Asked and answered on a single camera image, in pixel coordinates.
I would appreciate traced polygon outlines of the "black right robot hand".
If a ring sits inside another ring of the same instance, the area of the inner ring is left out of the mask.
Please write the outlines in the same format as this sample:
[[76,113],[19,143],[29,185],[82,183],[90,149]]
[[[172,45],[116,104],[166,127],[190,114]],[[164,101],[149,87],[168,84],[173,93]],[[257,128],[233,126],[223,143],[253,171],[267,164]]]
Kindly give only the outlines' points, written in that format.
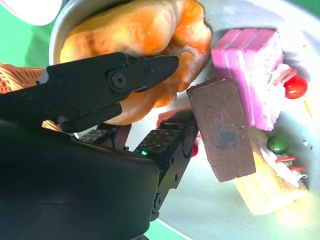
[[32,86],[1,94],[1,239],[143,240],[198,126],[181,110],[129,151],[130,129],[107,120],[178,66],[175,55],[130,62],[116,52],[48,66]]

